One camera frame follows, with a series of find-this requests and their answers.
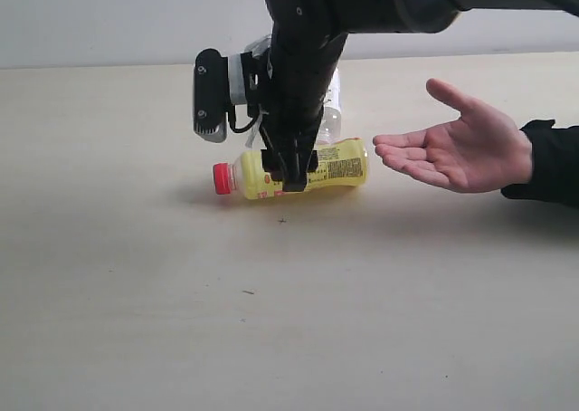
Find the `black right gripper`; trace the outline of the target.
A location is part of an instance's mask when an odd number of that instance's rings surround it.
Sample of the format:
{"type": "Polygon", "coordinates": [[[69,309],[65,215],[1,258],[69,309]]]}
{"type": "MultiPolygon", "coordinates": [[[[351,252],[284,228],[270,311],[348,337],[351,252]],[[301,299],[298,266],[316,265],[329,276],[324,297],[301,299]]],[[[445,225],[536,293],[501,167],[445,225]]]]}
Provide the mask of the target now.
{"type": "Polygon", "coordinates": [[[317,168],[319,113],[351,33],[398,23],[394,0],[265,0],[273,21],[271,119],[261,127],[261,164],[283,191],[304,191],[317,168]]]}

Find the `person's open bare hand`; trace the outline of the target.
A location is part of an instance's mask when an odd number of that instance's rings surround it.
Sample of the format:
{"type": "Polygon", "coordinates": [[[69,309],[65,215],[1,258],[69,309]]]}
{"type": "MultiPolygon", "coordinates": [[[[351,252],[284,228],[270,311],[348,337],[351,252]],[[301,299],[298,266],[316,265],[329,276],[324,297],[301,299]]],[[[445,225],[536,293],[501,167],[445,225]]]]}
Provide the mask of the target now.
{"type": "Polygon", "coordinates": [[[386,167],[461,194],[530,181],[532,144],[513,119],[447,82],[429,79],[426,90],[459,117],[423,130],[375,136],[375,153],[386,167]]]}

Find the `black sleeved forearm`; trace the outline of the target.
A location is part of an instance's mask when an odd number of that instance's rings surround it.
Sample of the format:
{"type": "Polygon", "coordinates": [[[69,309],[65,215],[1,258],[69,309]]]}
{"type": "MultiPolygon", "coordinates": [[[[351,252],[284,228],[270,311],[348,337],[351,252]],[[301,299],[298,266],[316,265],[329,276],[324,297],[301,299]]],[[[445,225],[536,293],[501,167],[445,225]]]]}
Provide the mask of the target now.
{"type": "Polygon", "coordinates": [[[555,128],[554,119],[534,119],[521,128],[532,145],[532,175],[501,195],[578,208],[578,126],[555,128]]]}

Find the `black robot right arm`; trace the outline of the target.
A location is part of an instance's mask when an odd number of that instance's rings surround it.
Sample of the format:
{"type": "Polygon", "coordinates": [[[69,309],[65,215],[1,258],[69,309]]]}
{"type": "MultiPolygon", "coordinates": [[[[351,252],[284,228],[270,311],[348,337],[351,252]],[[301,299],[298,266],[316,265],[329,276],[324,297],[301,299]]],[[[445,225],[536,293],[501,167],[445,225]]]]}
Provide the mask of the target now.
{"type": "Polygon", "coordinates": [[[260,134],[263,169],[286,192],[304,191],[318,163],[323,99],[353,33],[440,33],[472,9],[560,10],[578,0],[265,0],[273,27],[260,134]]]}

